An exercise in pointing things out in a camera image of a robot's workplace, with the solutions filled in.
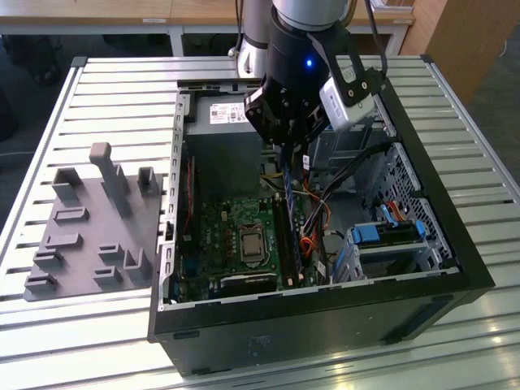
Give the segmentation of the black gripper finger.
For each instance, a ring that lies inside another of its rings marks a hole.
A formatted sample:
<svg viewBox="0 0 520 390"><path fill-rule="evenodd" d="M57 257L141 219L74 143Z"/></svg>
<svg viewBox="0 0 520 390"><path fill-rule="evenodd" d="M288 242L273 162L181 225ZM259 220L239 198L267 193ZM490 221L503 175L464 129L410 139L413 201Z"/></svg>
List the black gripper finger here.
<svg viewBox="0 0 520 390"><path fill-rule="evenodd" d="M305 120L305 142L312 142L328 126L330 120L322 105L318 105Z"/></svg>
<svg viewBox="0 0 520 390"><path fill-rule="evenodd" d="M245 116L265 142L280 142L279 120L269 107L263 89L250 90L244 97Z"/></svg>

